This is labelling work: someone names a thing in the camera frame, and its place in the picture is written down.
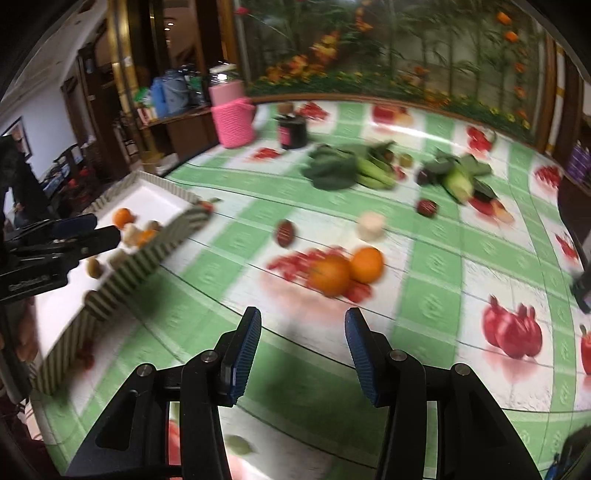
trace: garlic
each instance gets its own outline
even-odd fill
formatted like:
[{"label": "garlic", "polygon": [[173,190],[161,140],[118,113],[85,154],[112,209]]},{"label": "garlic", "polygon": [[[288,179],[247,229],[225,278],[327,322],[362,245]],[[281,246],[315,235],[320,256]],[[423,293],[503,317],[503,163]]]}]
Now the garlic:
[{"label": "garlic", "polygon": [[142,234],[142,230],[137,228],[133,223],[128,223],[123,228],[123,235],[121,235],[121,241],[128,247],[135,247],[138,244],[139,237]]},{"label": "garlic", "polygon": [[384,234],[386,218],[375,212],[365,212],[357,219],[357,236],[364,242],[379,240]]}]

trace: pink label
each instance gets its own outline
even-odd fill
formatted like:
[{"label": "pink label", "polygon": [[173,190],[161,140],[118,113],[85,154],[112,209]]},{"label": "pink label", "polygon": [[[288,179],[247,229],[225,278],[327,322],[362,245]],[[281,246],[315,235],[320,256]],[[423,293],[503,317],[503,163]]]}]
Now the pink label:
[{"label": "pink label", "polygon": [[279,127],[279,143],[281,145],[291,145],[290,129]]}]

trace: potato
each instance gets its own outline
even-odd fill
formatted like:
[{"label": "potato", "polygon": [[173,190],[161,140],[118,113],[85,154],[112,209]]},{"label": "potato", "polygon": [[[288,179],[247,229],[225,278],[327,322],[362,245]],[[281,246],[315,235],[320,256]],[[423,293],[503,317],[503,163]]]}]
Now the potato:
[{"label": "potato", "polygon": [[118,248],[109,257],[109,265],[113,270],[117,270],[128,257],[129,255],[125,250]]},{"label": "potato", "polygon": [[86,261],[86,273],[91,278],[101,278],[105,268],[103,265],[96,259],[96,257],[91,257]]},{"label": "potato", "polygon": [[156,220],[150,220],[148,223],[146,223],[146,228],[144,228],[144,230],[156,230],[159,232],[162,230],[162,224]]}]

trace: green vegetable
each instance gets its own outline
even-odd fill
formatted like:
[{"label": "green vegetable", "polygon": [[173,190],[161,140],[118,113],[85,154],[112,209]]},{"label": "green vegetable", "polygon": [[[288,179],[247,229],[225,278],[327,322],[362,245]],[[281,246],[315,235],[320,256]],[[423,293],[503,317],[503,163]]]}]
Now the green vegetable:
[{"label": "green vegetable", "polygon": [[365,175],[357,175],[357,183],[373,190],[386,190],[391,188],[390,185],[387,185],[379,180],[373,179],[372,177],[366,177]]},{"label": "green vegetable", "polygon": [[389,174],[386,171],[382,170],[381,168],[370,162],[367,158],[357,158],[357,170],[359,174],[364,175],[366,177],[370,177],[375,180],[379,180],[383,184],[386,184],[388,187],[393,187],[396,183],[396,181],[394,180],[394,176],[392,174]]},{"label": "green vegetable", "polygon": [[475,198],[483,202],[490,202],[491,200],[496,199],[496,193],[486,183],[477,179],[473,179],[472,183],[474,185]]},{"label": "green vegetable", "polygon": [[320,145],[309,154],[308,163],[301,169],[304,177],[321,190],[342,190],[357,182],[355,153],[329,145]]},{"label": "green vegetable", "polygon": [[451,172],[454,166],[453,160],[433,160],[425,163],[423,168],[434,175],[445,175]]},{"label": "green vegetable", "polygon": [[376,165],[377,167],[381,168],[383,171],[390,172],[392,171],[392,167],[389,163],[383,162],[378,158],[374,157],[371,153],[368,152],[368,160]]},{"label": "green vegetable", "polygon": [[473,177],[490,175],[492,173],[492,168],[488,163],[478,161],[474,158],[474,155],[471,154],[466,154],[458,158],[457,162]]},{"label": "green vegetable", "polygon": [[460,165],[456,165],[451,172],[443,177],[441,185],[459,203],[466,203],[474,195],[472,178]]}]

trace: pomegranate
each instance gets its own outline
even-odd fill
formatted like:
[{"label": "pomegranate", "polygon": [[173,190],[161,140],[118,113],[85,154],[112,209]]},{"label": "pomegranate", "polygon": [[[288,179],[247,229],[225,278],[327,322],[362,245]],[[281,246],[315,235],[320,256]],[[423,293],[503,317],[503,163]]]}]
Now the pomegranate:
[{"label": "pomegranate", "polygon": [[496,331],[499,328],[499,321],[506,313],[506,310],[499,305],[499,301],[494,295],[489,298],[490,305],[484,311],[482,316],[482,331],[486,341],[492,346],[499,346],[496,341]]},{"label": "pomegranate", "polygon": [[519,304],[517,313],[505,312],[496,331],[499,347],[511,358],[520,359],[525,355],[526,344],[529,342],[528,330],[524,319],[527,308]]},{"label": "pomegranate", "polygon": [[524,344],[525,354],[536,356],[542,350],[542,329],[535,321],[535,310],[531,306],[524,319],[524,324],[528,332],[528,341]]}]

